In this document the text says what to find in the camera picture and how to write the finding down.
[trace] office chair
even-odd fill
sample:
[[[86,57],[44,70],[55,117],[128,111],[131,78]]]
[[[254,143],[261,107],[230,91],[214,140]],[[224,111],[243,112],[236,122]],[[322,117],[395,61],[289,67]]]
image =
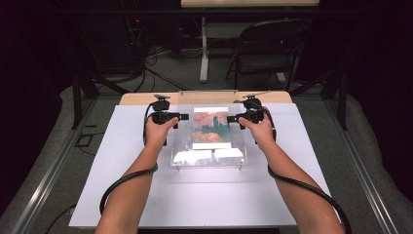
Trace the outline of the office chair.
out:
[[[239,73],[256,75],[288,72],[286,90],[294,79],[302,47],[310,31],[305,19],[260,21],[240,35],[226,78],[235,64],[234,90]]]

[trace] white paper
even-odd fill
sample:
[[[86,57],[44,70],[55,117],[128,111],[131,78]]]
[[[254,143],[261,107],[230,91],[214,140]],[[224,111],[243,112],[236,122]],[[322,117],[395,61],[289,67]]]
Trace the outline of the white paper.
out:
[[[295,104],[264,103],[274,118],[277,142],[329,194],[313,147]],[[96,227],[105,190],[133,162],[143,147],[146,106],[116,106],[69,226]],[[162,150],[140,226],[148,228],[229,228],[294,225],[265,156],[244,131],[248,164],[237,168],[170,166],[174,134]]]

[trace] vr controller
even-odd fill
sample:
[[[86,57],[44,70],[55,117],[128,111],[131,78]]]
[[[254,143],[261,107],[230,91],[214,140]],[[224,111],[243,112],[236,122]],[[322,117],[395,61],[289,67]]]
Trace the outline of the vr controller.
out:
[[[264,119],[264,111],[258,110],[247,110],[245,113],[237,114],[235,116],[228,116],[228,123],[240,123],[239,119],[243,117],[254,124],[258,124]],[[244,130],[245,127],[240,124],[240,129]]]
[[[177,113],[177,112],[162,112],[162,111],[156,111],[156,112],[153,112],[153,113],[151,114],[151,116],[152,116],[152,121],[153,121],[155,124],[159,124],[159,125],[165,124],[167,121],[169,121],[170,119],[172,119],[172,118],[174,118],[174,117],[177,117],[179,121],[181,121],[181,120],[189,120],[189,114],[180,114],[180,113]],[[175,125],[173,126],[173,128],[174,128],[174,129],[177,129],[177,128],[178,128],[178,124],[175,124]]]
[[[181,114],[178,112],[168,112],[170,103],[167,101],[166,96],[162,95],[155,95],[155,98],[158,100],[152,103],[152,108],[155,112],[151,114],[152,121],[155,124],[163,125],[170,119],[177,117],[179,121],[181,120],[189,120],[189,114]],[[178,124],[173,126],[174,129],[178,128]]]
[[[262,110],[261,101],[258,98],[255,98],[255,95],[247,96],[247,100],[243,101],[243,105],[246,112],[235,116],[228,116],[228,123],[240,123],[240,117],[243,117],[254,124],[258,124],[264,119],[264,111]],[[245,127],[240,124],[240,129],[244,130]]]

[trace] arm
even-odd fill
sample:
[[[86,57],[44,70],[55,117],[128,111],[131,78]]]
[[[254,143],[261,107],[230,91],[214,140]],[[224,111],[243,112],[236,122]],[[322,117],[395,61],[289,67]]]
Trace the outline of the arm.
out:
[[[296,165],[273,139],[271,122],[267,116],[259,124],[244,118],[240,123],[251,130],[258,147],[264,152],[271,170],[280,176],[294,178],[313,185],[319,185]],[[288,209],[297,222],[300,233],[344,233],[333,208],[311,191],[276,179]]]
[[[168,130],[178,122],[173,118],[164,125],[157,125],[148,118],[145,147],[125,172],[125,175],[151,169],[167,138]],[[143,175],[117,187],[107,200],[95,233],[136,233],[151,187],[152,175]]]

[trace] transparent acrylic box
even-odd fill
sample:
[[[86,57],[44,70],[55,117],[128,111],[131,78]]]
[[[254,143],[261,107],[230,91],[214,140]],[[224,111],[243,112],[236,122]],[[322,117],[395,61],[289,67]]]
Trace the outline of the transparent acrylic box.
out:
[[[170,164],[186,167],[238,167],[247,164],[244,132],[227,116],[244,112],[237,91],[179,92],[177,112],[188,114],[174,131]]]

